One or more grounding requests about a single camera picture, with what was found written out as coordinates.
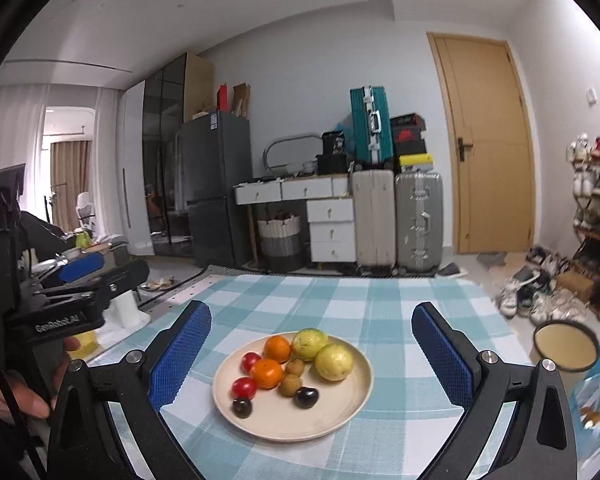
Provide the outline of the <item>person's left hand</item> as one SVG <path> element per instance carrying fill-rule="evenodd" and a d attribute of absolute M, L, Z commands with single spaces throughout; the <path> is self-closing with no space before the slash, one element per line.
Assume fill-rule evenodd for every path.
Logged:
<path fill-rule="evenodd" d="M 53 377 L 53 386 L 56 391 L 59 390 L 62 380 L 64 379 L 65 372 L 71 361 L 70 352 L 79 350 L 81 343 L 76 337 L 68 337 L 64 340 L 64 354 L 62 355 L 62 361 L 57 367 L 57 370 Z M 17 377 L 6 375 L 7 382 L 10 390 L 17 401 L 18 408 L 22 414 L 27 416 L 46 419 L 50 416 L 50 412 L 55 407 L 56 399 L 46 402 L 42 396 L 39 396 L 36 392 L 31 390 L 22 380 Z M 4 422 L 12 424 L 12 415 L 10 414 L 8 405 L 5 401 L 4 394 L 0 389 L 0 419 Z"/>

